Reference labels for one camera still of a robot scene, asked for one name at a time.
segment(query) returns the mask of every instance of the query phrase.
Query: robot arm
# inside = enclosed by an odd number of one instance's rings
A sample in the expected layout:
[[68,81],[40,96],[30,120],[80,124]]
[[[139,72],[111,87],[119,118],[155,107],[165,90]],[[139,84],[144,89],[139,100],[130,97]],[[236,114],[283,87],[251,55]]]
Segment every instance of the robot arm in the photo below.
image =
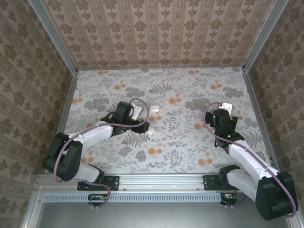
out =
[[[57,176],[64,181],[78,179],[87,182],[95,182],[97,178],[102,177],[104,172],[99,168],[89,164],[80,162],[82,151],[94,145],[100,140],[104,140],[115,135],[124,133],[131,129],[136,133],[145,133],[149,129],[149,123],[131,128],[132,125],[138,125],[137,116],[142,108],[135,104],[120,102],[115,112],[110,113],[106,117],[100,119],[94,126],[87,128],[85,131],[66,135],[58,133],[55,135],[49,150],[42,162],[44,168],[50,172],[54,172],[55,163],[59,152],[65,143],[72,137],[75,139],[68,145],[64,155],[60,158],[57,167]],[[128,126],[100,126],[101,124],[123,124]]]
[[236,165],[223,167],[218,175],[220,184],[222,186],[233,186],[241,190],[256,203],[257,210],[264,219],[272,220],[293,212],[292,202],[277,180],[271,175],[273,173],[288,190],[295,202],[296,210],[298,210],[295,186],[291,175],[287,172],[279,172],[264,162],[248,146],[244,138],[235,132],[238,117],[230,119],[231,110],[231,104],[223,103],[213,113],[207,112],[205,121],[206,124],[214,127],[216,136],[231,142],[216,138],[215,146],[223,148],[227,154],[234,157],[242,164],[247,173]]

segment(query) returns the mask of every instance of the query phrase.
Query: floral wallpaper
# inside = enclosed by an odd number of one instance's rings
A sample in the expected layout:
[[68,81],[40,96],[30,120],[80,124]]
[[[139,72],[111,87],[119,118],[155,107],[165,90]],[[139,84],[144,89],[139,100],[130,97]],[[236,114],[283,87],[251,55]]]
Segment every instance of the floral wallpaper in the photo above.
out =
[[304,1],[289,1],[249,74],[280,168],[304,206]]
[[79,71],[65,133],[95,124],[133,97],[161,107],[148,119],[155,133],[127,131],[102,140],[83,151],[83,163],[106,173],[218,172],[238,164],[214,147],[203,123],[203,110],[214,101],[234,105],[237,130],[269,162],[240,67]]
[[275,0],[42,0],[78,68],[242,65]]
[[0,227],[17,228],[71,75],[25,0],[0,1]]

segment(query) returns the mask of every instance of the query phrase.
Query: white object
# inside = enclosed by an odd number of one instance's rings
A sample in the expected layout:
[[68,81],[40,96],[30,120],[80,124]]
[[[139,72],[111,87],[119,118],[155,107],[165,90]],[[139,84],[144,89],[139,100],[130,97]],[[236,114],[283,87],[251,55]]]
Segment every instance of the white object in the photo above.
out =
[[[74,141],[79,141],[82,143],[82,151],[93,146],[95,143],[99,142],[100,140],[110,138],[112,136],[113,127],[111,126],[103,126],[99,127],[101,124],[105,124],[105,121],[99,121],[95,125],[96,128],[92,129],[89,132],[86,132],[77,138]],[[79,134],[80,132],[69,134],[69,137],[72,138],[74,135]]]
[[225,109],[229,112],[229,115],[231,115],[232,112],[232,104],[230,103],[223,103],[222,105],[218,106],[219,109]]
[[148,130],[145,132],[148,135],[152,135],[155,132],[155,129],[149,126]]
[[[274,174],[277,174],[279,171],[275,168],[272,168],[266,162],[264,162],[247,144],[246,141],[238,140],[236,143],[245,146],[251,152],[253,152],[256,157]],[[263,177],[271,178],[271,174],[262,167],[260,163],[256,161],[253,156],[245,151],[243,148],[240,148],[237,145],[231,144],[229,146],[229,154],[234,157],[249,173],[244,173],[241,170],[232,170],[227,174],[228,183],[246,195],[248,195],[254,202],[256,201],[257,185],[259,180]]]
[[141,112],[141,110],[143,109],[143,108],[141,108],[140,106],[137,106],[137,105],[135,105],[134,103],[131,103],[131,105],[133,106],[133,108],[134,108],[134,112],[132,113],[132,116],[131,116],[131,118],[133,119],[133,120],[136,120],[137,119],[137,117],[138,117],[138,115],[139,115],[139,113]]
[[150,112],[151,113],[158,113],[160,111],[160,106],[159,105],[151,105],[150,106]]
[[95,169],[91,165],[80,163],[78,172],[75,175],[74,179],[93,183],[95,182],[98,176],[99,176],[98,169]]

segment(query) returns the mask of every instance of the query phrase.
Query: floral tablecloth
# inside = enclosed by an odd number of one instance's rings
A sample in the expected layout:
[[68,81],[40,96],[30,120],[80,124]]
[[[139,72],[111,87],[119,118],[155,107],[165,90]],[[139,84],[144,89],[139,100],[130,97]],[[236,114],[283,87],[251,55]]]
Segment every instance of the floral tablecloth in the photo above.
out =
[[81,162],[106,173],[217,172],[238,164],[214,147],[214,138],[202,121],[204,108],[222,101],[233,104],[232,115],[239,116],[237,131],[269,163],[239,67],[79,71],[65,133],[95,124],[120,101],[133,97],[161,107],[149,117],[155,133],[127,131],[100,141],[83,151]]

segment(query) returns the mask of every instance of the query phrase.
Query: gray floor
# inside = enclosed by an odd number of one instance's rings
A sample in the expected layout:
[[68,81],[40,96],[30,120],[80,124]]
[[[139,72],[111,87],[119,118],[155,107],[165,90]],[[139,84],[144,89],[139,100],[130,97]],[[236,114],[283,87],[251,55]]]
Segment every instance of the gray floor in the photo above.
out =
[[286,218],[265,221],[252,201],[224,209],[219,203],[47,203],[39,228],[287,228]]

